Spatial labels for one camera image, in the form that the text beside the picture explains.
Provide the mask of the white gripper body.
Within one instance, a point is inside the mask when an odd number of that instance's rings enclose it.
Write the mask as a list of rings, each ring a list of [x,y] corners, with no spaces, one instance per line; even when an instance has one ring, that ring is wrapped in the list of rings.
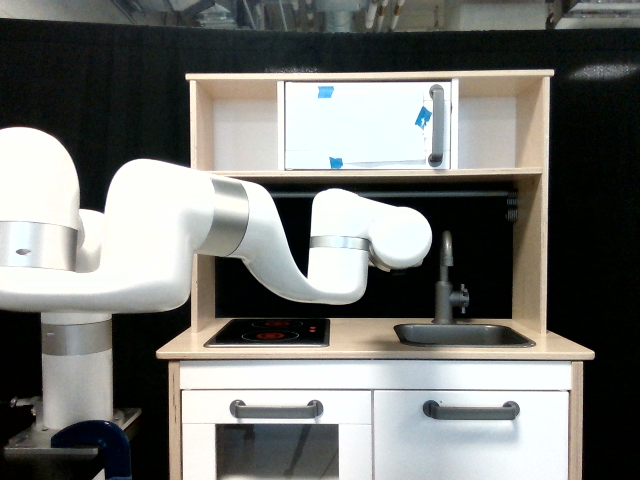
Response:
[[[400,272],[400,271],[405,271],[408,269],[412,269],[412,268],[417,268],[420,267],[423,264],[423,259],[420,259],[418,262],[413,263],[411,265],[407,265],[407,266],[397,266],[397,265],[391,265],[385,261],[383,261],[381,258],[379,258],[377,255],[375,255],[374,253],[370,252],[369,253],[369,265],[371,267],[375,267],[381,271],[384,272]]]

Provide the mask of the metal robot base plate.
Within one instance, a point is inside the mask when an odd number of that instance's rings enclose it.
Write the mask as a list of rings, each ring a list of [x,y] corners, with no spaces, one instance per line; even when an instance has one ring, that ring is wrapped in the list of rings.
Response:
[[[116,409],[112,421],[118,425],[131,441],[138,433],[141,425],[140,408]],[[38,422],[9,439],[4,447],[3,454],[9,460],[18,460],[27,457],[54,455],[59,457],[91,458],[99,453],[97,447],[80,446],[69,448],[54,448],[51,446],[51,438],[57,430],[47,429]]]

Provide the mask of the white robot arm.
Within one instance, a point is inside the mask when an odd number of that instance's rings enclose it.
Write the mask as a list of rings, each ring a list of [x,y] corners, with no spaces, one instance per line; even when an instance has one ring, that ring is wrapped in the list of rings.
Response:
[[[112,316],[183,305],[197,255],[241,260],[282,298],[343,305],[363,296],[370,266],[418,266],[431,244],[421,213],[329,189],[313,200],[300,270],[258,184],[137,159],[114,175],[103,211],[84,210],[58,139],[1,132],[1,306],[41,316],[49,430],[112,418]]]

